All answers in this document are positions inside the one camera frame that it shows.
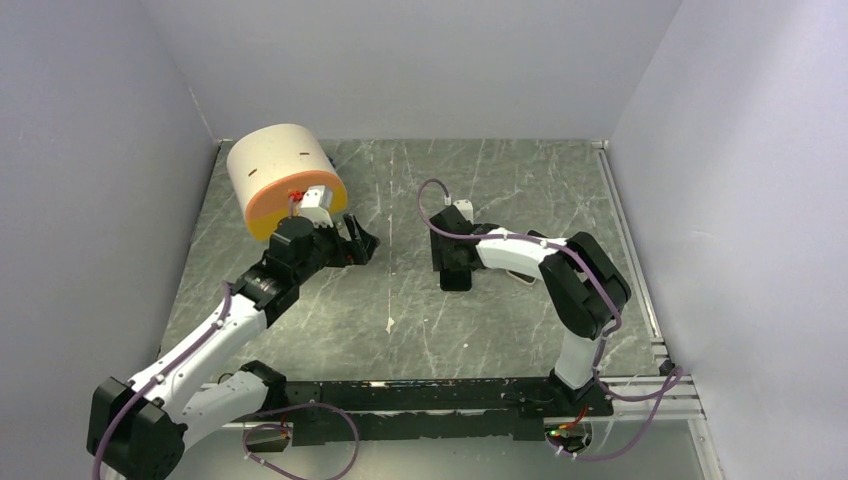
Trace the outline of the black phone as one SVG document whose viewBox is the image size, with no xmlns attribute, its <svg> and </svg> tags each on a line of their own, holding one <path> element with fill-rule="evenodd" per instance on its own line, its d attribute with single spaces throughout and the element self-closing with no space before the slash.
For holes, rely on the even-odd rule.
<svg viewBox="0 0 848 480">
<path fill-rule="evenodd" d="M 440 270 L 439 286 L 445 292 L 470 291 L 473 286 L 473 270 L 471 268 Z"/>
</svg>

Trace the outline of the white cylindrical drawer box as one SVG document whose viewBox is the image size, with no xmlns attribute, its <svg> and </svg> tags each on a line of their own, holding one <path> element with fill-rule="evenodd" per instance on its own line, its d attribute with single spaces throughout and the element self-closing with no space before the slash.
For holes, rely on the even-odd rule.
<svg viewBox="0 0 848 480">
<path fill-rule="evenodd" d="M 277 124 L 251 132 L 230 149 L 226 167 L 249 233 L 266 241 L 280 220 L 298 214 L 312 186 L 333 191 L 331 215 L 348 207 L 347 189 L 318 140 L 303 126 Z"/>
</svg>

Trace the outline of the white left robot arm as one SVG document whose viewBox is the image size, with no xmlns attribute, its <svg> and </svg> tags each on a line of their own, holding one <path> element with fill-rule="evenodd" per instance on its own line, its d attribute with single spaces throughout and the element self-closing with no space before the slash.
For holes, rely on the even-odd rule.
<svg viewBox="0 0 848 480">
<path fill-rule="evenodd" d="M 302 216 L 283 218 L 261 259 L 233 283 L 219 305 L 161 359 L 126 381 L 110 377 L 95 390 L 86 448 L 94 479 L 165 479 L 193 444 L 234 419 L 277 418 L 289 401 L 286 377 L 251 361 L 226 382 L 204 382 L 244 344 L 269 329 L 324 268 L 366 265 L 380 244 L 355 216 L 348 234 Z"/>
</svg>

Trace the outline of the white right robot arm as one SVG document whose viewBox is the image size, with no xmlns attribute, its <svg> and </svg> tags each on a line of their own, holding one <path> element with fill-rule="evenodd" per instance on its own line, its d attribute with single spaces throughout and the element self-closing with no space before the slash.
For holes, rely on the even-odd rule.
<svg viewBox="0 0 848 480">
<path fill-rule="evenodd" d="M 504 270 L 541 282 L 565 327 L 560 355 L 551 373 L 553 408 L 572 415 L 595 386 L 594 368 L 605 330 L 632 297 L 623 275 L 595 238 L 578 232 L 549 238 L 535 231 L 512 232 L 495 224 L 475 224 L 447 206 L 426 218 L 433 270 L 447 292 L 467 292 L 478 270 Z"/>
</svg>

